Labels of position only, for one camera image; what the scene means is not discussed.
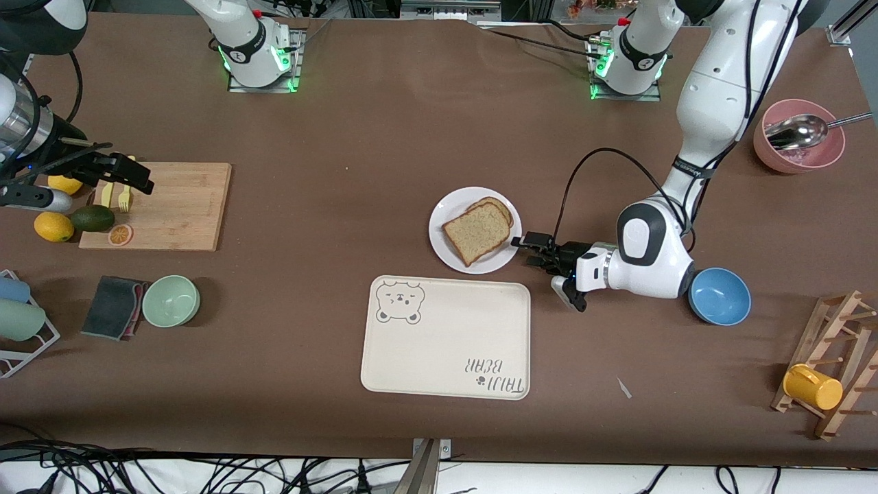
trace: orange slice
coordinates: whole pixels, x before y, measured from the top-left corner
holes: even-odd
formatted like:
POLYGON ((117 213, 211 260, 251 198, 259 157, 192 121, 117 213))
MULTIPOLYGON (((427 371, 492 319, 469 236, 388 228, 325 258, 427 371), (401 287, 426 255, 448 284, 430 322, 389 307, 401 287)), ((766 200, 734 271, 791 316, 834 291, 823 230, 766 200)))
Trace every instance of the orange slice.
POLYGON ((114 247, 121 247, 131 242, 132 237, 134 237, 134 229, 130 225, 116 225, 107 234, 107 240, 114 247))

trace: bread slice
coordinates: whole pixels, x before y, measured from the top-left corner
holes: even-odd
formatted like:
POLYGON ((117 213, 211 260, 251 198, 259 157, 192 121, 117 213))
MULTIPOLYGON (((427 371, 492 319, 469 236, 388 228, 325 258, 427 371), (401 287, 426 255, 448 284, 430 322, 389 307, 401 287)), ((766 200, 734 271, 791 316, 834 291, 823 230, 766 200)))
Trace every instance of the bread slice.
POLYGON ((509 223, 509 228, 512 228, 512 225, 515 224, 515 220, 513 220, 513 218, 512 218, 512 213, 509 212, 509 208, 506 207, 505 204, 503 204, 503 201, 501 201, 495 197, 482 198, 482 199, 478 200, 477 202, 474 202, 472 204, 472 206, 467 207, 466 210, 470 211, 474 207, 479 207, 483 204, 494 204, 496 207, 498 207, 500 209, 500 212, 503 213, 503 216, 506 218, 507 223, 509 223))
POLYGON ((442 229, 466 267, 503 245, 511 233, 503 212, 491 203, 474 207, 442 229))

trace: table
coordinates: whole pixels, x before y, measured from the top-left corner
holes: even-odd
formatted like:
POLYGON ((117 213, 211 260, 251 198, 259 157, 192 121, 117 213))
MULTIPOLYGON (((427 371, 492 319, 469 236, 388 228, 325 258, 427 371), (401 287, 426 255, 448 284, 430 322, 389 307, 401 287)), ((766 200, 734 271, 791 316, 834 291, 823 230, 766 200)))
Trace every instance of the table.
MULTIPOLYGON (((576 47, 541 26, 515 32, 576 47)), ((693 257, 747 281, 753 310, 739 326, 705 325, 682 299, 612 291, 573 313, 545 273, 516 258, 480 278, 532 294, 525 399, 360 385, 371 281, 464 277, 429 247, 434 204, 487 186, 515 203, 525 229, 551 231, 572 167, 593 148, 623 149, 661 179, 680 147, 680 88, 707 34, 681 30, 662 101, 633 104, 590 100, 575 54, 464 22, 338 21, 308 45, 299 93, 267 96, 226 93, 199 18, 95 14, 77 49, 76 125, 144 161, 233 163, 219 249, 81 251, 39 239, 31 213, 0 213, 2 267, 31 283, 62 333, 0 382, 0 419, 171 451, 406 457, 411 438, 436 436, 467 460, 874 466, 878 428, 867 418, 826 443, 806 437, 809 414, 768 408, 815 297, 876 288, 869 124, 846 127, 846 154, 826 171, 774 174, 749 135, 723 163, 693 257), (100 275, 171 273, 202 291, 189 327, 144 323, 130 343, 78 334, 100 275)), ((40 57, 31 74, 66 114, 69 60, 40 57)), ((848 51, 819 31, 795 43, 765 107, 791 97, 837 115, 867 108, 848 51)), ((560 239, 613 241, 618 213, 651 192, 629 163, 596 156, 560 239)))

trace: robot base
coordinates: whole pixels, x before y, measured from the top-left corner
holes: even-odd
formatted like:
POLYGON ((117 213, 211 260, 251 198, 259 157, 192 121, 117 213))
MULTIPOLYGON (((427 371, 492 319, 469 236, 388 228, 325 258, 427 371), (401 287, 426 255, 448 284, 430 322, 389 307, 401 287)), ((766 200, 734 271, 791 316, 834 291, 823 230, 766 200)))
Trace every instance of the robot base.
MULTIPOLYGON (((607 51, 607 43, 606 39, 609 37, 609 31, 604 31, 601 33, 601 36, 594 37, 593 40, 586 41, 586 51, 588 53, 596 53, 600 55, 606 55, 607 51)), ((594 58, 588 59, 588 79, 589 86, 591 89, 591 97, 592 99, 619 99, 622 101, 660 101, 661 94, 659 93, 659 82, 653 81, 650 85, 650 88, 640 94, 630 95, 630 94, 622 94, 619 91, 615 91, 610 88, 603 79, 597 76, 595 73, 598 69, 598 64, 602 63, 602 61, 594 58)))
POLYGON ((622 94, 621 92, 613 91, 607 83, 605 83, 600 77, 596 76, 594 72, 591 70, 592 64, 589 63, 589 85, 591 86, 591 96, 592 99, 621 99, 623 101, 660 101, 661 94, 659 93, 659 83, 652 83, 650 89, 646 90, 641 94, 637 94, 631 96, 630 94, 622 94))
POLYGON ((229 92, 255 92, 265 94, 286 94, 299 90, 299 79, 302 75, 302 61, 305 58, 305 33, 304 29, 290 30, 290 46, 296 48, 289 53, 290 70, 278 77, 277 80, 261 88, 252 88, 239 83, 231 74, 228 75, 229 92))

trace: lemon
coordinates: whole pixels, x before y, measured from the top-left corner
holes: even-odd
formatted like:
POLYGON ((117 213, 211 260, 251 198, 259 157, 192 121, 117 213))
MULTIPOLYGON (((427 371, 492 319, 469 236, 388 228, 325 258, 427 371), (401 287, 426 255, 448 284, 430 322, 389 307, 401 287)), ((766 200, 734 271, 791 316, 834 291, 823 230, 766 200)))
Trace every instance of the lemon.
POLYGON ((83 186, 83 183, 75 178, 67 178, 63 175, 52 175, 49 177, 49 186, 53 189, 73 195, 83 186))
POLYGON ((37 235, 49 242, 67 242, 73 236, 73 223, 61 213, 40 213, 33 221, 37 235))

